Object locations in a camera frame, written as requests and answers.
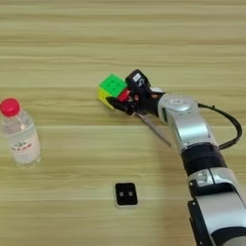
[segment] black square object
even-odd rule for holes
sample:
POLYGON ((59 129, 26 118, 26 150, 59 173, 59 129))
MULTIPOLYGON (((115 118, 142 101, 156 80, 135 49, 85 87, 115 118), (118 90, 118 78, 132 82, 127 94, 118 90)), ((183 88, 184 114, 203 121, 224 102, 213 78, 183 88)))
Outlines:
POLYGON ((119 206, 137 205, 137 196, 135 191, 135 184, 124 183, 116 184, 116 199, 119 206))

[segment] silver robot arm segment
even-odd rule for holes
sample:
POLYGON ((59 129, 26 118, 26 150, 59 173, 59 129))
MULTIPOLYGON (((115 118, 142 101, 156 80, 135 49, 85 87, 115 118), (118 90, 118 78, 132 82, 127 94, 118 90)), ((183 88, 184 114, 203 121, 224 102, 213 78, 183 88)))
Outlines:
POLYGON ((190 223, 197 245, 245 246, 246 208, 234 172, 192 98, 165 93, 158 115, 170 125, 192 196, 190 223))

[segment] bottle label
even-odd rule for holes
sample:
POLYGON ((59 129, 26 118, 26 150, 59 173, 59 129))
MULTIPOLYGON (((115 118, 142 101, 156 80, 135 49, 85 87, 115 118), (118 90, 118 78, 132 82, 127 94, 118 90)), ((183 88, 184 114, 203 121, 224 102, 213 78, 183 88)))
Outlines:
POLYGON ((28 163, 36 160, 40 155, 40 144, 37 131, 31 137, 15 143, 10 142, 10 147, 15 160, 19 163, 28 163))

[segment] wooden table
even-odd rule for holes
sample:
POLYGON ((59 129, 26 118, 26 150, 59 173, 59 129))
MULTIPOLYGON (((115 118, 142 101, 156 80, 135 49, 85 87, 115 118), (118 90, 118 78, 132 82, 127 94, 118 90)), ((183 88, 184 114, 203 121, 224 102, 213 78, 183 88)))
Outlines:
MULTIPOLYGON (((0 245, 195 245, 176 148, 104 107, 96 87, 140 68, 245 127, 245 13, 244 0, 0 0, 0 99, 21 101, 42 144, 41 165, 19 170, 0 139, 0 245), (135 183, 137 207, 116 207, 120 182, 135 183)), ((203 116, 219 142, 234 136, 203 116)), ((246 191, 245 149, 243 137, 223 155, 246 191)))

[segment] rubik's cube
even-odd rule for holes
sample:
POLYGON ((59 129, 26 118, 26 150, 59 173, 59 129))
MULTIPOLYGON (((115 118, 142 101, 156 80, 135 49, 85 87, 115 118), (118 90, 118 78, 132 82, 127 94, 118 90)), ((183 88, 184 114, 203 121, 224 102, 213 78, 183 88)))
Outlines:
POLYGON ((113 74, 110 74, 109 77, 98 86, 97 92, 98 99, 111 109, 113 109, 113 106, 108 103, 107 97, 116 97, 120 101, 128 97, 127 84, 113 74))

